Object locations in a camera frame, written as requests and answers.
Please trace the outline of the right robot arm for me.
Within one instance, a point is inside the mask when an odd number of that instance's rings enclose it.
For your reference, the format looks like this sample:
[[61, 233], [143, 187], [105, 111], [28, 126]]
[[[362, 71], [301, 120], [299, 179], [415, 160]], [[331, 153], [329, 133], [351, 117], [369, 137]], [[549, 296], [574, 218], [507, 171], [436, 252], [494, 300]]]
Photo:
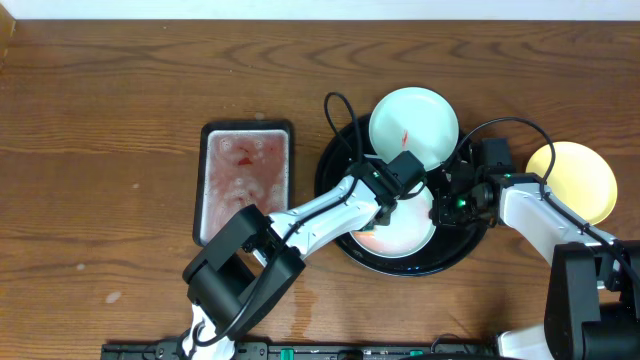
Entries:
[[551, 266], [542, 324], [498, 336], [513, 359], [636, 359], [639, 244], [599, 230], [564, 205], [535, 174], [489, 175], [461, 193], [436, 193], [439, 226], [501, 224]]

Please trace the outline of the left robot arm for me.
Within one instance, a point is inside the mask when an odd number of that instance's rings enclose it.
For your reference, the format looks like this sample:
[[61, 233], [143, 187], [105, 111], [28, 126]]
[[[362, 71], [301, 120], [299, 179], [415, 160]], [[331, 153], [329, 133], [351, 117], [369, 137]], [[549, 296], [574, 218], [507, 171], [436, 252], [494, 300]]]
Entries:
[[292, 210], [239, 210], [187, 265], [192, 304], [179, 342], [184, 359], [229, 359], [306, 267], [305, 258], [335, 238], [387, 224], [414, 181], [394, 165], [362, 162], [332, 190]]

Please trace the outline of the light blue plate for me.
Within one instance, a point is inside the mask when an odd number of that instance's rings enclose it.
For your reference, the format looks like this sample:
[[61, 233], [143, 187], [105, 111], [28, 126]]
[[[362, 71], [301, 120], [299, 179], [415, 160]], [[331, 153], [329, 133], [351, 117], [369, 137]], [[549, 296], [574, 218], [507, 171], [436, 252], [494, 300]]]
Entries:
[[458, 136], [459, 123], [451, 105], [438, 93], [421, 87], [389, 93], [375, 106], [369, 121], [371, 145], [384, 162], [410, 151], [426, 171], [450, 157]]
[[432, 238], [436, 226], [429, 213], [433, 195], [424, 188], [408, 200], [399, 200], [388, 225], [353, 231], [351, 236], [365, 251], [383, 258], [401, 258], [422, 249]]

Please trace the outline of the yellow plate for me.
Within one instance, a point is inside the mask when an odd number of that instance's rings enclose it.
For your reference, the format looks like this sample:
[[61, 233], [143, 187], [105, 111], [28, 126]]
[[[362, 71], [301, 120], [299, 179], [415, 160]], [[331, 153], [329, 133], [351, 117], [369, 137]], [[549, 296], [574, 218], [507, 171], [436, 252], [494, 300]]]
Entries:
[[617, 181], [609, 164], [594, 150], [575, 142], [553, 144], [554, 167], [547, 179], [553, 194], [591, 225], [613, 211]]

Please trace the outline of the light blue top plate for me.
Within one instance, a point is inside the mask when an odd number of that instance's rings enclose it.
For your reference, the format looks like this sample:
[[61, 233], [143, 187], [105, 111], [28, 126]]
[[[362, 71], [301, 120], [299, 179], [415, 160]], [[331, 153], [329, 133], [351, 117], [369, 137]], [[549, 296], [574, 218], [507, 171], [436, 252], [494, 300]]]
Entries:
[[426, 171], [450, 157], [458, 136], [459, 123], [451, 105], [438, 93], [421, 87], [389, 93], [375, 106], [369, 121], [371, 145], [384, 162], [410, 151]]

